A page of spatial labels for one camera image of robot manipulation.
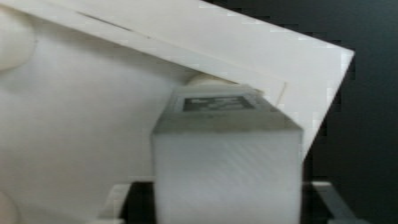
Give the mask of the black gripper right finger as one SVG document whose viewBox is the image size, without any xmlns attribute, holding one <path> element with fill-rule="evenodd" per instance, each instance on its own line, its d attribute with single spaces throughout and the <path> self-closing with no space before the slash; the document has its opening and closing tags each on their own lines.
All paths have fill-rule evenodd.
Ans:
<svg viewBox="0 0 398 224">
<path fill-rule="evenodd" d="M 355 216 L 334 185 L 327 181 L 304 184 L 300 224 L 371 224 Z"/>
</svg>

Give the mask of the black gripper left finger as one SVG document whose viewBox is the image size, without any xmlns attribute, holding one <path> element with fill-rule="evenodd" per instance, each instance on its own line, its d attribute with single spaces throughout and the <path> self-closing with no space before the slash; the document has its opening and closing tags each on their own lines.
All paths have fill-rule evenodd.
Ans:
<svg viewBox="0 0 398 224">
<path fill-rule="evenodd" d="M 105 200 L 96 224 L 156 224 L 153 183 L 117 184 Z"/>
</svg>

